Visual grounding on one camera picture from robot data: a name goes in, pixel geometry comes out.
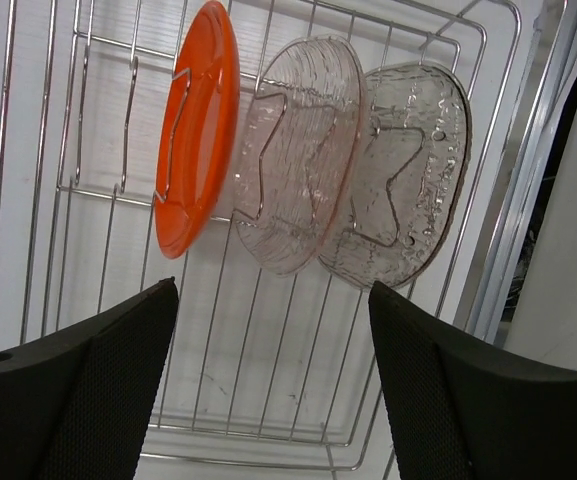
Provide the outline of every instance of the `metal frame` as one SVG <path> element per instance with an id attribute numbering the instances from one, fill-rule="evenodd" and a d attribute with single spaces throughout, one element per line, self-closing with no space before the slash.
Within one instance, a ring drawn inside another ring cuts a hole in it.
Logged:
<path id="1" fill-rule="evenodd" d="M 553 107 L 575 59 L 570 52 L 577 45 L 577 2 L 548 0 L 545 7 L 555 14 L 540 18 L 533 68 L 525 72 L 525 93 L 499 169 L 499 177 L 510 180 L 495 185 L 457 311 L 458 326 L 489 343 L 497 334 L 550 152 L 537 146 L 552 143 L 561 113 L 552 118 Z"/>
<path id="2" fill-rule="evenodd" d="M 41 191 L 42 172 L 43 172 L 42 166 L 43 166 L 43 162 L 44 162 L 43 143 L 45 141 L 45 132 L 46 132 L 46 124 L 47 124 L 47 116 L 48 116 L 48 105 L 49 105 L 49 99 L 50 99 L 50 84 L 52 81 L 52 62 L 53 62 L 53 50 L 54 50 L 54 43 L 55 43 L 55 25 L 56 25 L 57 1 L 58 0 L 52 0 L 51 1 L 51 10 L 50 10 L 51 15 L 50 15 L 50 25 L 49 25 L 49 31 L 48 31 L 48 45 L 47 45 L 47 50 L 46 50 L 46 70 L 45 70 L 45 77 L 44 77 L 44 95 L 43 95 L 43 99 L 42 99 L 40 134 L 39 134 L 39 139 L 38 139 L 39 148 L 38 148 L 38 154 L 37 154 L 37 160 L 36 160 L 35 190 L 34 190 L 34 198 L 33 198 L 31 232 L 30 232 L 29 245 L 28 245 L 28 259 L 27 259 L 28 270 L 27 270 L 25 284 L 24 284 L 25 301 L 24 301 L 24 309 L 22 312 L 22 328 L 21 328 L 21 332 L 20 332 L 20 343 L 23 343 L 26 341 L 27 324 L 28 324 L 28 301 L 29 301 L 30 292 L 32 291 L 32 288 L 33 288 L 33 285 L 32 285 L 33 268 L 32 267 L 34 265 L 34 249 L 35 249 L 36 233 L 37 233 L 37 211 L 38 211 L 38 205 L 39 205 L 39 195 L 40 195 L 40 191 Z M 482 26 L 482 25 L 480 25 L 474 21 L 466 19 L 465 16 L 468 14 L 468 12 L 472 8 L 474 8 L 476 5 L 478 5 L 480 3 L 493 3 L 493 4 L 498 4 L 502 7 L 505 7 L 509 11 L 512 18 L 514 19 L 515 28 L 514 28 L 514 32 L 512 34 L 512 41 L 511 41 L 511 44 L 510 44 L 510 47 L 508 50 L 508 54 L 507 54 L 507 58 L 506 58 L 506 63 L 505 63 L 505 67 L 504 67 L 504 74 L 503 74 L 501 81 L 500 81 L 500 84 L 499 84 L 499 89 L 497 92 L 498 93 L 497 100 L 496 100 L 496 103 L 495 103 L 495 106 L 494 106 L 494 109 L 493 109 L 493 112 L 492 112 L 492 115 L 491 115 L 491 118 L 489 121 L 489 125 L 487 127 L 487 132 L 486 132 L 485 139 L 484 139 L 483 149 L 482 149 L 480 157 L 477 159 L 473 159 L 473 162 L 472 162 L 472 165 L 475 168 L 474 181 L 473 181 L 473 183 L 470 186 L 470 189 L 468 191 L 465 215 L 461 219 L 461 221 L 458 222 L 459 235 L 458 235 L 457 243 L 455 244 L 455 247 L 453 249 L 452 256 L 450 258 L 450 263 L 449 263 L 449 266 L 448 266 L 448 269 L 446 272 L 446 276 L 445 276 L 445 279 L 443 282 L 443 286 L 441 289 L 440 298 L 439 298 L 439 301 L 436 305 L 435 314 L 437 316 L 439 316 L 441 314 L 442 309 L 443 309 L 444 301 L 446 299 L 447 290 L 448 290 L 448 287 L 450 285 L 450 281 L 452 279 L 452 275 L 453 275 L 453 272 L 455 269 L 455 264 L 457 262 L 457 257 L 459 256 L 459 252 L 461 250 L 464 232 L 465 232 L 468 220 L 469 220 L 470 211 L 472 209 L 475 193 L 477 191 L 477 187 L 478 187 L 479 181 L 481 179 L 482 166 L 483 166 L 483 163 L 484 163 L 484 161 L 488 155 L 488 149 L 490 147 L 490 142 L 491 142 L 493 130 L 494 130 L 496 122 L 497 122 L 499 109 L 500 109 L 502 101 L 504 101 L 504 93 L 505 93 L 505 89 L 506 89 L 506 85 L 507 85 L 508 75 L 510 72 L 510 68 L 514 62 L 514 57 L 515 57 L 515 52 L 517 49 L 519 34 L 521 31 L 520 13 L 519 13 L 518 9 L 515 7 L 515 5 L 510 0 L 473 0 L 461 12 L 459 12 L 457 14 L 445 12 L 445 11 L 442 11 L 438 8 L 434 8 L 434 7 L 430 7 L 427 5 L 417 3 L 413 0 L 393 0 L 393 2 L 395 2 L 395 3 L 399 3 L 402 5 L 406 5 L 409 7 L 419 9 L 420 11 L 423 11 L 426 14 L 430 14 L 430 15 L 434 15 L 434 16 L 439 17 L 439 18 L 443 18 L 446 21 L 444 26 L 442 26 L 439 30 L 437 30 L 436 32 L 430 32 L 430 31 L 424 31 L 424 30 L 421 30 L 418 28 L 413 28 L 411 26 L 408 26 L 408 25 L 405 25 L 402 23 L 390 22 L 388 20 L 384 20 L 384 19 L 377 18 L 375 16 L 372 16 L 372 15 L 369 15 L 366 13 L 351 10 L 349 8 L 346 8 L 346 7 L 341 7 L 341 6 L 332 4 L 332 3 L 328 3 L 326 1 L 318 1 L 318 0 L 298 0 L 298 1 L 312 6 L 312 13 L 311 13 L 310 22 L 309 22 L 309 31 L 311 31 L 311 29 L 312 29 L 312 25 L 314 22 L 316 11 L 322 10 L 322 9 L 341 13 L 341 14 L 344 14 L 348 17 L 349 24 L 350 24 L 350 27 L 348 30 L 348 39 L 349 40 L 352 37 L 355 19 L 362 19 L 362 20 L 365 20 L 368 22 L 373 22 L 374 24 L 388 27 L 389 33 L 388 33 L 388 39 L 387 39 L 387 42 L 386 42 L 386 45 L 384 48 L 382 66 L 384 65 L 385 60 L 386 60 L 386 54 L 387 54 L 388 47 L 389 47 L 390 36 L 391 36 L 393 31 L 400 30 L 400 31 L 407 32 L 409 34 L 417 35 L 420 37 L 420 46 L 419 46 L 420 61 L 423 59 L 423 57 L 425 55 L 426 48 L 430 42 L 443 42 L 443 43 L 452 45 L 455 49 L 455 55 L 454 55 L 454 59 L 452 62 L 452 71 L 454 72 L 454 69 L 457 66 L 457 63 L 459 60 L 461 45 L 459 44 L 458 41 L 456 41 L 450 37 L 446 37 L 444 35 L 444 33 L 450 28 L 451 25 L 453 25 L 455 23 L 461 24 L 462 26 L 471 29 L 473 32 L 473 36 L 476 36 L 479 39 L 479 51 L 478 51 L 477 60 L 475 62 L 474 68 L 473 68 L 471 79 L 470 79 L 470 82 L 469 82 L 469 85 L 467 88 L 469 98 L 473 92 L 473 89 L 474 89 L 474 86 L 475 86 L 475 83 L 477 80 L 477 75 L 479 72 L 479 67 L 481 65 L 481 60 L 482 60 L 483 55 L 485 53 L 485 48 L 486 48 L 486 44 L 487 44 L 487 33 L 486 33 L 486 29 L 484 28 L 484 26 Z M 127 164 L 127 152 L 128 152 L 128 148 L 129 148 L 128 129 L 129 129 L 129 124 L 130 124 L 132 96 L 134 95 L 135 86 L 136 86 L 136 83 L 138 81 L 139 56 L 140 55 L 154 56 L 154 57 L 158 57 L 158 58 L 168 59 L 168 60 L 172 61 L 173 65 L 176 63 L 176 60 L 179 56 L 181 43 L 182 43 L 182 33 L 183 33 L 183 26 L 185 23 L 187 3 L 188 2 L 186 0 L 183 4 L 183 10 L 182 10 L 182 16 L 181 16 L 181 22 L 180 22 L 180 27 L 179 27 L 176 49 L 174 52 L 164 52 L 164 51 L 156 51 L 153 49 L 149 49 L 149 48 L 146 48 L 146 47 L 143 47 L 143 46 L 140 46 L 137 44 L 137 32 L 138 32 L 138 28 L 139 28 L 139 20 L 140 20 L 140 13 L 141 13 L 141 0 L 138 0 L 137 6 L 135 9 L 134 30 L 133 30 L 133 35 L 132 35 L 132 41 L 130 43 L 120 42 L 116 39 L 102 37 L 102 36 L 98 36 L 98 35 L 93 34 L 95 0 L 91 0 L 90 14 L 88 17 L 87 27 L 82 29 L 82 27 L 80 25 L 81 0 L 77 0 L 77 2 L 76 2 L 75 15 L 74 15 L 74 21 L 73 21 L 73 33 L 72 33 L 72 43 L 71 43 L 69 74 L 68 74 L 68 85 L 67 85 L 67 91 L 66 91 L 66 108 L 64 110 L 64 117 L 63 117 L 64 121 L 63 121 L 62 135 L 61 135 L 60 154 L 59 154 L 59 160 L 58 160 L 58 162 L 59 162 L 58 175 L 57 175 L 57 183 L 55 185 L 53 210 L 52 210 L 52 229 L 51 229 L 51 235 L 50 235 L 50 249 L 49 249 L 49 253 L 48 253 L 48 266 L 47 266 L 47 272 L 46 272 L 47 273 L 46 283 L 44 285 L 44 304 L 43 304 L 42 325 L 41 325 L 41 334 L 42 335 L 45 335 L 47 333 L 48 307 L 49 307 L 49 302 L 50 302 L 50 298 L 51 298 L 50 290 L 51 290 L 51 285 L 52 285 L 51 276 L 52 276 L 53 270 L 55 268 L 54 264 L 55 264 L 55 260 L 56 260 L 55 259 L 55 247 L 56 247 L 56 241 L 57 241 L 56 232 L 57 232 L 58 226 L 59 226 L 60 202 L 62 201 L 62 196 L 64 196 L 64 195 L 66 196 L 67 204 L 66 204 L 66 216 L 64 219 L 64 221 L 65 221 L 65 223 L 64 223 L 64 231 L 65 231 L 64 244 L 63 244 L 62 258 L 61 258 L 61 262 L 60 262 L 61 263 L 61 270 L 60 270 L 61 276 L 60 276 L 60 280 L 59 280 L 59 292 L 58 292 L 58 304 L 57 304 L 57 319 L 56 319 L 57 328 L 59 327 L 59 321 L 60 321 L 59 315 L 61 312 L 61 300 L 62 300 L 63 286 L 64 286 L 64 268 L 63 267 L 65 265 L 66 253 L 68 250 L 67 247 L 68 247 L 70 210 L 71 210 L 71 202 L 72 202 L 73 195 L 86 196 L 89 198 L 97 199 L 99 201 L 110 202 L 110 213 L 109 213 L 108 227 L 107 227 L 107 232 L 106 232 L 105 253 L 104 253 L 103 268 L 102 268 L 101 282 L 100 282 L 100 288 L 99 288 L 98 309 L 101 308 L 101 302 L 103 299 L 104 284 L 105 284 L 105 277 L 106 277 L 106 265 L 107 265 L 107 261 L 108 261 L 109 244 L 110 244 L 110 239 L 111 239 L 111 235 L 112 235 L 112 226 L 113 226 L 115 207 L 116 207 L 117 203 L 121 203 L 121 204 L 125 204 L 125 205 L 130 205 L 130 206 L 133 206 L 136 208 L 148 209 L 149 215 L 150 215 L 149 216 L 149 222 L 148 222 L 148 230 L 147 230 L 148 241 L 146 243 L 146 248 L 144 251 L 142 275 L 141 275 L 141 286 L 143 288 L 144 276 L 145 276 L 146 268 L 148 265 L 148 251 L 149 251 L 149 246 L 150 246 L 150 236 L 151 236 L 150 234 L 151 234 L 151 230 L 152 230 L 153 208 L 154 208 L 155 199 L 157 198 L 157 194 L 156 194 L 156 192 L 154 192 L 151 198 L 141 198 L 138 196 L 131 196 L 130 194 L 127 194 L 125 192 L 125 187 L 126 187 L 128 180 L 130 178 L 129 172 L 128 172 L 128 164 Z M 268 44 L 268 39 L 269 39 L 269 35 L 270 35 L 270 26 L 271 26 L 272 16 L 273 16 L 273 12 L 274 12 L 274 5 L 275 5 L 275 0 L 271 0 L 270 1 L 270 8 L 268 10 L 268 18 L 267 18 L 267 24 L 266 24 L 266 28 L 265 28 L 264 41 L 263 41 L 263 45 L 261 48 L 261 59 L 259 62 L 259 67 L 257 69 L 257 72 L 254 74 L 243 72 L 241 74 L 242 79 L 254 81 L 256 87 L 258 86 L 258 83 L 260 81 L 260 74 L 262 71 L 262 66 L 263 66 L 263 62 L 264 62 L 264 58 L 265 58 L 265 54 L 266 54 L 266 46 Z M 230 2 L 228 4 L 228 10 L 229 11 L 230 11 L 231 7 L 232 7 L 232 0 L 230 0 Z M 12 79 L 12 58 L 13 58 L 13 47 L 14 47 L 14 38 L 15 38 L 16 10 L 17 10 L 17 0 L 11 0 L 10 1 L 10 7 L 9 7 L 9 15 L 8 15 L 8 29 L 7 29 L 6 51 L 5 51 L 5 59 L 4 59 L 4 67 L 5 68 L 4 68 L 4 72 L 3 72 L 2 92 L 1 92 L 1 107 L 0 107 L 0 208 L 1 208 L 3 169 L 4 169 L 4 161 L 5 161 L 5 143 L 6 143 L 6 128 L 7 128 L 7 114 L 8 114 L 8 91 L 9 91 L 9 85 L 10 85 L 10 82 Z M 84 58 L 83 58 L 83 65 L 82 65 L 82 71 L 81 71 L 82 89 L 81 89 L 81 96 L 79 98 L 79 107 L 80 107 L 79 108 L 79 117 L 77 119 L 77 164 L 76 164 L 74 174 L 72 176 L 70 176 L 69 181 L 65 182 L 64 176 L 65 176 L 66 145 L 67 145 L 67 139 L 68 139 L 68 135 L 70 134 L 70 128 L 71 128 L 73 85 L 74 85 L 74 79 L 75 79 L 76 67 L 77 67 L 77 65 L 76 65 L 76 63 L 77 63 L 76 62 L 77 51 L 79 48 L 79 43 L 81 43 L 81 42 L 84 42 Z M 79 180 L 81 178 L 81 168 L 82 168 L 82 158 L 81 158 L 82 125 L 83 125 L 84 118 L 85 118 L 85 116 L 84 116 L 84 113 L 85 113 L 84 103 L 85 102 L 84 101 L 85 101 L 85 92 L 86 92 L 86 82 L 87 82 L 87 76 L 88 76 L 88 63 L 89 63 L 90 51 L 91 51 L 93 43 L 102 43 L 102 44 L 105 44 L 107 46 L 114 47 L 118 51 L 129 52 L 129 55 L 130 55 L 129 56 L 129 68 L 131 71 L 131 88 L 130 88 L 130 94 L 129 94 L 128 105 L 127 105 L 126 116 L 125 116 L 125 122 L 124 122 L 123 169 L 122 169 L 122 176 L 121 176 L 120 182 L 115 185 L 112 193 L 108 193 L 108 192 L 96 190 L 96 189 L 91 189 L 91 188 L 85 188 L 85 187 L 79 185 Z M 218 222 L 218 223 L 228 223 L 228 229 L 227 229 L 227 233 L 226 233 L 226 242 L 225 242 L 222 260 L 221 260 L 219 281 L 218 281 L 218 284 L 217 284 L 216 289 L 215 289 L 215 301 L 214 301 L 213 312 L 212 312 L 212 316 L 211 316 L 211 320 L 210 320 L 209 333 L 208 333 L 208 337 L 206 339 L 206 344 L 205 344 L 205 352 L 204 352 L 204 360 L 203 360 L 202 370 L 203 370 L 203 368 L 205 368 L 206 357 L 207 357 L 207 354 L 208 354 L 208 351 L 210 348 L 210 338 L 211 338 L 211 333 L 212 333 L 212 327 L 213 327 L 213 324 L 215 321 L 215 312 L 216 312 L 216 308 L 217 308 L 217 304 L 218 304 L 218 300 L 219 300 L 219 292 L 220 292 L 220 287 L 221 287 L 222 274 L 223 274 L 224 266 L 227 263 L 226 259 L 227 259 L 227 254 L 228 254 L 228 245 L 230 243 L 231 231 L 232 231 L 232 223 L 230 223 L 229 219 L 213 217 L 213 221 Z M 187 267 L 187 263 L 188 263 L 187 259 L 188 259 L 188 256 L 186 256 L 186 260 L 184 261 L 184 267 L 183 267 L 183 271 L 182 271 L 181 287 L 179 290 L 180 302 L 182 301 L 182 297 L 183 297 L 183 293 L 184 293 L 183 287 L 184 287 L 185 276 L 186 276 L 186 267 Z M 256 286 L 255 286 L 255 293 L 253 294 L 253 300 L 252 300 L 252 303 L 250 306 L 250 314 L 249 314 L 248 321 L 247 321 L 246 332 L 244 334 L 244 339 L 243 339 L 243 342 L 241 345 L 241 356 L 239 359 L 239 364 L 238 364 L 238 369 L 237 369 L 237 374 L 236 374 L 236 379 L 235 379 L 235 391 L 233 391 L 231 405 L 230 405 L 230 411 L 229 411 L 227 419 L 225 419 L 224 422 L 221 422 L 217 428 L 208 429 L 208 428 L 203 428 L 203 427 L 197 426 L 197 407 L 199 404 L 199 398 L 200 398 L 201 390 L 202 390 L 201 381 L 199 383 L 199 387 L 197 390 L 194 413 L 193 413 L 191 418 L 181 419 L 184 422 L 186 422 L 184 425 L 176 424 L 176 423 L 170 421 L 170 419 L 168 417 L 164 416 L 163 415 L 163 405 L 164 405 L 165 396 L 166 396 L 166 392 L 167 392 L 167 388 L 168 388 L 168 382 L 170 379 L 170 370 L 171 370 L 171 368 L 174 368 L 174 366 L 170 366 L 170 362 L 169 362 L 169 364 L 168 364 L 169 367 L 166 369 L 166 373 L 164 376 L 164 385 L 163 385 L 163 391 L 162 391 L 163 398 L 162 398 L 161 407 L 159 408 L 158 412 L 153 412 L 155 421 L 152 422 L 151 427 L 154 430 L 158 430 L 158 431 L 175 431 L 175 432 L 184 432 L 184 433 L 189 433 L 189 434 L 213 435 L 213 436 L 216 436 L 216 437 L 219 437 L 222 439 L 223 438 L 247 439 L 247 440 L 250 440 L 252 442 L 270 441 L 270 442 L 275 442 L 275 443 L 279 442 L 280 444 L 285 444 L 285 445 L 289 445 L 289 444 L 311 445 L 313 447 L 320 449 L 320 451 L 323 454 L 322 458 L 325 457 L 327 459 L 327 463 L 326 464 L 324 464 L 324 463 L 321 463 L 321 464 L 314 464 L 314 463 L 299 464 L 299 463 L 289 463 L 289 462 L 286 462 L 286 463 L 250 462 L 250 461 L 241 461 L 241 460 L 230 460 L 230 459 L 224 459 L 224 458 L 194 457 L 194 456 L 182 455 L 182 454 L 179 454 L 179 455 L 162 455 L 162 454 L 158 454 L 155 452 L 147 452 L 147 451 L 144 452 L 142 455 L 145 457 L 151 457 L 151 458 L 180 459 L 180 460 L 189 460 L 189 461 L 211 463 L 211 464 L 221 464 L 221 465 L 238 465 L 238 466 L 255 466 L 255 467 L 271 467 L 271 468 L 288 468 L 288 469 L 297 469 L 297 470 L 330 471 L 333 475 L 333 478 L 335 478 L 335 472 L 337 472 L 337 471 L 354 471 L 354 470 L 358 469 L 362 465 L 362 463 L 364 462 L 366 451 L 367 451 L 369 441 L 371 438 L 371 433 L 372 433 L 374 423 L 376 420 L 378 406 L 379 406 L 379 403 L 381 400 L 381 394 L 379 393 L 377 395 L 377 399 L 376 399 L 376 402 L 374 404 L 374 407 L 372 408 L 371 411 L 369 410 L 369 412 L 366 414 L 366 412 L 364 411 L 365 410 L 364 407 L 365 407 L 365 403 L 366 403 L 367 398 L 368 398 L 368 392 L 370 391 L 371 385 L 373 386 L 373 390 L 376 390 L 375 384 L 373 382 L 374 366 L 375 366 L 374 358 L 370 362 L 370 367 L 369 367 L 367 375 L 366 375 L 367 378 L 366 378 L 366 381 L 362 387 L 361 400 L 359 402 L 359 407 L 358 407 L 358 410 L 356 412 L 356 416 L 355 416 L 355 419 L 353 422 L 352 430 L 349 432 L 348 440 L 344 441 L 344 442 L 330 441 L 328 438 L 327 428 L 328 428 L 328 423 L 330 421 L 331 412 L 333 411 L 333 408 L 335 405 L 335 400 L 337 398 L 337 390 L 339 387 L 339 383 L 340 383 L 340 380 L 344 374 L 344 367 L 345 367 L 346 355 L 348 353 L 348 346 L 349 346 L 350 340 L 351 340 L 353 332 L 354 332 L 354 325 L 355 325 L 355 321 L 357 319 L 358 306 L 359 306 L 360 301 L 363 298 L 363 293 L 361 293 L 361 292 L 358 293 L 357 308 L 355 309 L 354 316 L 352 319 L 351 328 L 350 328 L 348 339 L 347 339 L 347 342 L 345 345 L 343 358 L 342 358 L 339 370 L 336 373 L 337 383 L 336 383 L 335 390 L 333 393 L 330 408 L 328 410 L 327 417 L 325 419 L 322 419 L 322 430 L 321 430 L 321 432 L 318 432 L 318 436 L 320 435 L 320 437 L 318 440 L 312 440 L 305 435 L 301 435 L 303 432 L 299 431 L 296 428 L 297 419 L 299 416 L 299 410 L 300 410 L 300 406 L 301 406 L 301 403 L 303 400 L 304 388 L 305 388 L 305 384 L 308 380 L 308 375 L 309 375 L 309 371 L 310 371 L 310 362 L 312 361 L 313 353 L 317 347 L 317 337 L 318 337 L 319 327 L 321 325 L 323 313 L 324 313 L 324 310 L 326 308 L 328 291 L 330 289 L 330 283 L 332 281 L 332 277 L 329 277 L 328 285 L 326 288 L 326 294 L 324 295 L 324 298 L 322 299 L 321 310 L 320 310 L 320 314 L 319 314 L 317 328 L 316 328 L 314 337 L 312 338 L 309 363 L 308 363 L 308 367 L 306 369 L 306 374 L 305 374 L 304 379 L 303 379 L 303 387 L 301 389 L 301 395 L 300 395 L 300 399 L 299 399 L 298 406 L 297 406 L 297 412 L 295 414 L 295 418 L 294 418 L 292 427 L 289 429 L 285 429 L 285 431 L 282 431 L 281 435 L 265 434 L 263 432 L 263 430 L 264 430 L 264 419 L 265 419 L 266 408 L 264 408 L 264 412 L 260 418 L 259 423 L 254 425 L 256 433 L 249 433 L 249 431 L 247 430 L 247 428 L 250 427 L 249 425 L 242 426 L 242 425 L 232 421 L 232 405 L 233 405 L 234 399 L 235 399 L 236 385 L 238 383 L 239 376 L 242 373 L 241 372 L 241 370 L 242 370 L 241 359 L 242 359 L 244 351 L 246 349 L 246 340 L 248 337 L 248 329 L 250 327 L 250 321 L 251 321 L 253 309 L 255 306 L 256 292 L 257 292 L 257 288 L 259 286 L 261 275 L 262 275 L 261 270 L 259 270 L 259 273 L 257 275 L 257 282 L 256 282 Z M 273 375 L 271 377 L 270 384 L 268 385 L 268 394 L 267 394 L 267 397 L 265 400 L 266 407 L 268 406 L 268 401 L 269 401 L 270 394 L 271 394 L 272 387 L 273 387 L 274 373 L 276 372 L 279 355 L 281 353 L 281 348 L 282 348 L 282 343 L 283 343 L 283 334 L 285 332 L 286 324 L 287 324 L 288 319 L 289 319 L 290 305 L 292 304 L 292 301 L 293 301 L 293 294 L 295 291 L 295 284 L 297 282 L 297 279 L 298 279 L 298 277 L 296 276 L 294 281 L 293 281 L 293 284 L 292 284 L 290 302 L 289 302 L 287 310 L 285 312 L 282 334 L 281 334 L 280 338 L 278 339 L 277 354 L 276 354 L 276 359 L 275 359 L 275 363 L 273 366 Z M 412 296 L 412 293 L 413 293 L 414 288 L 415 288 L 415 283 L 416 282 L 413 282 L 409 287 L 409 290 L 408 290 L 408 297 L 409 298 Z M 175 344 L 174 344 L 174 340 L 173 340 L 173 342 L 171 343 L 171 346 L 170 346 L 170 352 L 169 352 L 169 357 L 168 357 L 169 359 L 172 358 L 174 348 L 175 348 Z M 356 460 L 355 463 L 350 464 L 350 465 L 340 465 L 338 463 L 335 463 L 334 462 L 333 449 L 344 448 L 344 447 L 348 447 L 351 444 L 353 444 L 355 439 L 356 439 L 355 437 L 357 436 L 357 433 L 359 431 L 360 420 L 365 419 L 365 418 L 368 418 L 368 422 L 367 422 L 365 435 L 361 438 L 361 449 L 360 449 L 360 455 L 359 455 L 358 459 Z M 384 478 L 388 477 L 389 472 L 390 472 L 390 468 L 392 467 L 392 465 L 394 463 L 393 460 L 394 460 L 394 457 L 391 456 L 389 461 L 388 461 L 387 470 L 384 473 Z"/>

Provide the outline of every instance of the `pink glass plate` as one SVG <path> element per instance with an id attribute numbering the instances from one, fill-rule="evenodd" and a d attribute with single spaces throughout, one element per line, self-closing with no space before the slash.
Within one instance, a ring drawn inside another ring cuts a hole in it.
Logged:
<path id="1" fill-rule="evenodd" d="M 360 150 L 365 99 L 341 37 L 297 40 L 263 74 L 235 167 L 233 220 L 264 268 L 293 274 L 318 254 Z"/>

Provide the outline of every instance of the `oval plate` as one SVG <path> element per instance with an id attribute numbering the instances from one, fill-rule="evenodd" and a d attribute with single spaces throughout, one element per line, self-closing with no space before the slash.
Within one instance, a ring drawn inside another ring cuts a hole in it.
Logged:
<path id="1" fill-rule="evenodd" d="M 360 288 L 415 279 L 443 244 L 470 158 L 472 119 L 447 69 L 403 64 L 366 74 L 370 136 L 350 200 L 320 255 Z"/>
<path id="2" fill-rule="evenodd" d="M 157 241 L 183 254 L 210 218 L 232 154 L 239 111 L 239 53 L 228 13 L 207 2 L 175 65 L 161 129 L 155 194 Z"/>
<path id="3" fill-rule="evenodd" d="M 272 60 L 246 119 L 233 219 L 264 268 L 289 275 L 317 256 L 347 186 L 366 86 L 341 37 L 297 40 Z"/>

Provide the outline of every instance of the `orange plate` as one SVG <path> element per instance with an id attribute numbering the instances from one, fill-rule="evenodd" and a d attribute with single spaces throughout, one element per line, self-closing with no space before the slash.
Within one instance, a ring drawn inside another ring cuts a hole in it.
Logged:
<path id="1" fill-rule="evenodd" d="M 185 69 L 190 69 L 190 74 L 183 73 Z M 174 78 L 161 129 L 156 180 L 159 195 L 165 196 L 169 158 L 170 185 L 165 202 L 155 198 L 157 240 L 168 258 L 183 254 L 210 218 L 235 140 L 239 54 L 221 3 L 209 1 L 197 13 Z"/>

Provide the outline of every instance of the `stainless steel rack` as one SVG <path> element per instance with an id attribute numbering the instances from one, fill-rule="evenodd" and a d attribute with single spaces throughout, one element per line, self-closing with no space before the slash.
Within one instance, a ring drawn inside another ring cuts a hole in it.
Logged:
<path id="1" fill-rule="evenodd" d="M 47 38 L 47 49 L 32 201 L 24 212 L 30 229 L 23 242 L 25 279 L 16 343 L 99 312 L 124 292 L 143 289 L 154 278 L 172 271 L 178 275 L 180 316 L 142 455 L 319 470 L 331 472 L 333 478 L 336 472 L 357 470 L 364 463 L 381 402 L 365 328 L 365 293 L 346 286 L 318 265 L 293 278 L 270 278 L 241 249 L 232 232 L 227 202 L 218 207 L 206 232 L 182 259 L 162 266 L 157 257 L 152 241 L 156 157 L 144 158 L 144 150 L 134 145 L 142 136 L 159 135 L 163 110 L 157 107 L 165 100 L 191 13 L 201 2 L 184 0 L 167 10 L 170 20 L 158 14 L 159 7 L 152 2 L 149 5 L 148 0 L 77 0 L 71 29 L 65 33 L 67 23 L 58 17 L 63 15 L 62 7 L 57 0 L 49 3 L 47 37 L 42 35 L 42 41 Z M 561 8 L 552 13 L 555 3 L 546 1 L 540 15 L 562 18 Z M 395 21 L 394 16 L 374 13 L 373 5 L 358 3 L 230 0 L 227 8 L 243 47 L 242 111 L 271 54 L 286 40 L 284 35 L 293 34 L 292 26 L 279 28 L 273 21 L 278 18 L 299 23 L 302 35 L 318 29 L 345 35 L 355 44 L 366 71 L 400 57 L 402 61 L 432 59 L 457 74 L 473 102 L 477 95 L 490 97 L 475 111 L 479 141 L 473 148 L 451 241 L 444 246 L 445 258 L 422 276 L 440 279 L 431 282 L 437 295 L 421 303 L 443 316 L 446 299 L 456 288 L 453 276 L 463 261 L 460 255 L 477 195 L 481 195 L 483 172 L 486 165 L 495 170 L 499 161 L 499 152 L 491 153 L 494 139 L 503 140 L 517 114 L 518 79 L 526 65 L 533 69 L 526 67 L 527 72 L 541 77 L 549 63 L 535 66 L 529 53 L 516 61 L 522 14 L 510 0 L 472 0 L 453 12 L 413 0 L 392 0 L 387 6 L 404 15 Z M 0 223 L 4 170 L 11 156 L 6 146 L 18 8 L 17 0 L 11 0 L 0 105 Z M 238 9 L 244 13 L 238 15 Z M 245 23 L 245 15 L 253 10 L 263 11 L 263 19 Z M 121 28 L 109 21 L 118 12 L 121 15 L 116 22 Z M 145 22 L 149 28 L 144 33 Z M 503 32 L 496 27 L 499 22 Z M 491 29 L 496 30 L 499 48 L 491 48 Z M 64 38 L 68 45 L 59 47 Z M 68 51 L 67 62 L 56 65 L 59 48 Z M 484 64 L 495 63 L 498 68 L 492 77 L 482 74 Z M 59 78 L 53 72 L 57 67 L 63 71 Z M 105 69 L 112 70 L 112 78 L 104 76 Z M 509 95 L 513 69 L 520 75 Z M 482 76 L 486 83 L 480 87 Z M 119 79 L 124 83 L 114 83 Z M 157 87 L 153 88 L 160 102 L 149 107 L 152 116 L 144 114 L 144 99 L 151 98 L 146 92 L 149 81 Z M 52 97 L 57 82 L 65 82 L 59 99 Z M 125 95 L 125 103 L 104 113 L 96 104 L 104 101 L 104 92 L 111 95 L 115 89 Z M 499 124 L 504 105 L 511 108 Z M 51 111 L 56 108 L 57 116 Z M 112 125 L 103 123 L 106 115 L 112 117 Z M 56 118 L 62 122 L 58 128 Z M 93 144 L 103 150 L 103 140 L 96 137 L 100 128 L 112 130 L 117 139 L 102 154 L 88 148 Z M 103 159 L 109 151 L 121 152 L 113 157 L 119 162 Z M 92 158 L 101 158 L 101 167 Z M 141 162 L 151 171 L 144 173 Z M 88 222 L 95 227 L 90 232 L 86 231 Z M 0 236 L 0 251 L 3 241 Z M 117 251 L 123 252 L 123 258 Z M 90 266 L 92 273 L 82 274 L 79 267 L 84 266 Z M 406 292 L 417 301 L 417 282 Z M 335 321 L 331 316 L 338 317 L 337 324 L 330 323 Z M 192 446 L 174 446 L 189 438 Z M 393 463 L 391 455 L 383 478 L 388 478 Z"/>

